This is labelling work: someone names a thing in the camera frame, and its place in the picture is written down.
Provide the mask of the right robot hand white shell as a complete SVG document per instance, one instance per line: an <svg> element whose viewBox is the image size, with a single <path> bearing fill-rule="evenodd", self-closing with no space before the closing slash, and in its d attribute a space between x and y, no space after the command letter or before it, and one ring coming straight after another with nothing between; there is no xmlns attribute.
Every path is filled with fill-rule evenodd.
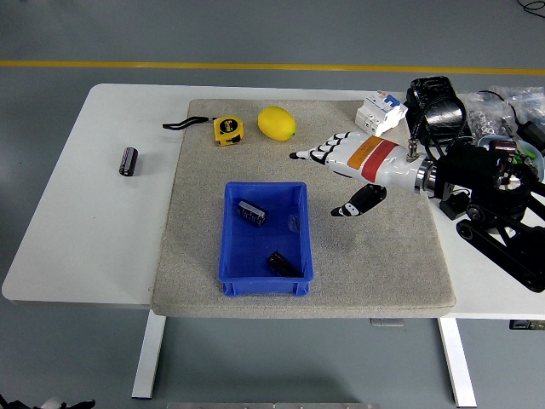
<svg viewBox="0 0 545 409"><path fill-rule="evenodd" d="M337 217L363 215L386 198L388 187L417 192L418 171L425 164L421 154L410 159L407 148L356 131L334 134L314 148L291 153L290 158L321 164L340 176L364 183L345 204L330 212Z"/></svg>

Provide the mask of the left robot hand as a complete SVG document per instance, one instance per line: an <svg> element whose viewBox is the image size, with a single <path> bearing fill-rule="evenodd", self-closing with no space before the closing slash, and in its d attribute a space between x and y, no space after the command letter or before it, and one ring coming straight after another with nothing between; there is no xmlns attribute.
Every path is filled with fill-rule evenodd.
<svg viewBox="0 0 545 409"><path fill-rule="evenodd" d="M95 400L84 400L73 405L68 405L66 402L58 398L50 398L41 406L28 406L20 400L7 401L1 396L1 408L13 409L89 409L95 407Z"/></svg>

